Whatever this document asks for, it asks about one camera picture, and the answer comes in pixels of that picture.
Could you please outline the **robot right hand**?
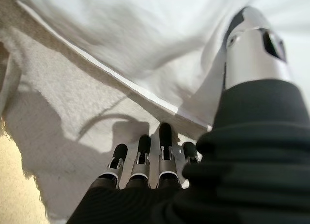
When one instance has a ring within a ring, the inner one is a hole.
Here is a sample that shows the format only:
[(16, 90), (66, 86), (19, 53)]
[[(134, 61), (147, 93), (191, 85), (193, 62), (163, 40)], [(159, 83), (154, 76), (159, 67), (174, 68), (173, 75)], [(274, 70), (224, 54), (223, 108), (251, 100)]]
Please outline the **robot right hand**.
[(292, 82), (283, 41), (246, 6), (225, 35), (222, 93), (212, 130), (183, 145), (181, 187), (172, 129), (159, 127), (158, 184), (150, 187), (151, 138), (142, 135), (129, 181), (119, 144), (70, 224), (307, 224), (310, 116)]

